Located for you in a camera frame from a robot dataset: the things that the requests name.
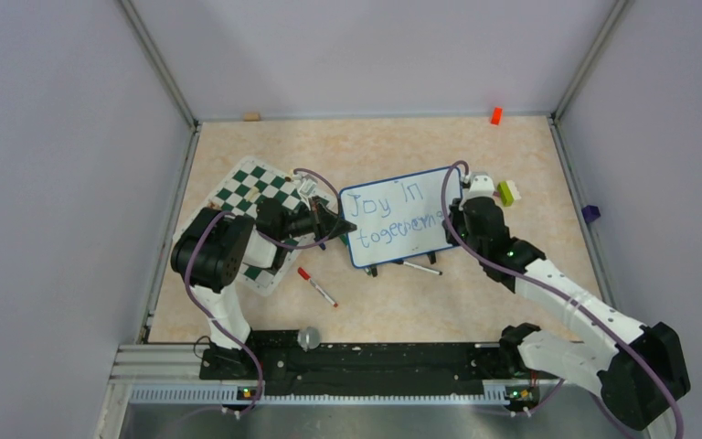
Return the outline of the blue framed whiteboard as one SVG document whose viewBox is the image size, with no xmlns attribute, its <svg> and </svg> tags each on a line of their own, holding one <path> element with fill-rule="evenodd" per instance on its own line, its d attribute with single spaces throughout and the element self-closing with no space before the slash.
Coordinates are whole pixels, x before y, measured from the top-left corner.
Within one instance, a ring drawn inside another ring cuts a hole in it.
<svg viewBox="0 0 702 439">
<path fill-rule="evenodd" d="M 463 195 L 461 171 L 447 166 L 340 190 L 351 264 L 357 269 L 451 249 L 443 204 Z"/>
</svg>

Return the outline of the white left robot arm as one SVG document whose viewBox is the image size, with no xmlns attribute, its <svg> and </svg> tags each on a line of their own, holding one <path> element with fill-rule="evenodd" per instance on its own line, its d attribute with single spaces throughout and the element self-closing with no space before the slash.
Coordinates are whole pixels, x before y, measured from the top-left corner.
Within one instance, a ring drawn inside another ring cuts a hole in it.
<svg viewBox="0 0 702 439">
<path fill-rule="evenodd" d="M 282 268 L 286 243 L 312 235 L 315 244 L 356 230 L 356 225 L 325 207 L 319 197 L 288 209 L 273 198 L 256 204 L 256 215 L 202 208 L 175 244 L 170 267 L 178 273 L 193 304 L 207 318 L 212 348 L 224 351 L 222 367 L 235 378 L 249 376 L 256 353 L 246 347 L 251 327 L 239 306 L 235 282 L 243 264 L 266 271 Z"/>
</svg>

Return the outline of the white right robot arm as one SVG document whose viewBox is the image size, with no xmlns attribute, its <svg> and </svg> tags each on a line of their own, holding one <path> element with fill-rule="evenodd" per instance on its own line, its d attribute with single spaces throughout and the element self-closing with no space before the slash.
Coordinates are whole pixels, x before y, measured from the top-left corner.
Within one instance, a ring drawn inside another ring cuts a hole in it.
<svg viewBox="0 0 702 439">
<path fill-rule="evenodd" d="M 537 325 L 506 327 L 499 363 L 512 377 L 531 369 L 567 380 L 599 398 L 614 418 L 642 431 L 691 390 L 680 338 L 667 324 L 645 325 L 571 281 L 538 247 L 510 234 L 489 197 L 454 199 L 446 239 L 480 256 L 493 281 L 559 318 L 578 341 Z"/>
</svg>

